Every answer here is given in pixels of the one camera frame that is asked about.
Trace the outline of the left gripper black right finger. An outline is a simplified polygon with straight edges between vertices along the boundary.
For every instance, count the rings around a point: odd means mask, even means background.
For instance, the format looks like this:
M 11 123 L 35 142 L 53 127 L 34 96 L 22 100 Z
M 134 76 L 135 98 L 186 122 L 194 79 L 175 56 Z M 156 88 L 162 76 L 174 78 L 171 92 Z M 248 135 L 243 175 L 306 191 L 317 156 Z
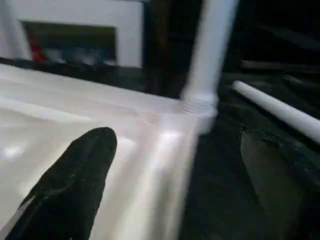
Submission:
M 242 127 L 240 153 L 278 240 L 320 238 L 319 153 L 284 133 Z

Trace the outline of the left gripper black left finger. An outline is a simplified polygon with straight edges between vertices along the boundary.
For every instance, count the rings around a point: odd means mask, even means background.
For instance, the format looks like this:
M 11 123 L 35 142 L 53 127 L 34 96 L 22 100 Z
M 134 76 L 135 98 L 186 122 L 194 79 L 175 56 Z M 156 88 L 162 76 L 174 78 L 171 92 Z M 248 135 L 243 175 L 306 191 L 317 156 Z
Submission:
M 89 239 L 116 150 L 116 133 L 109 127 L 73 140 L 23 199 L 4 238 Z

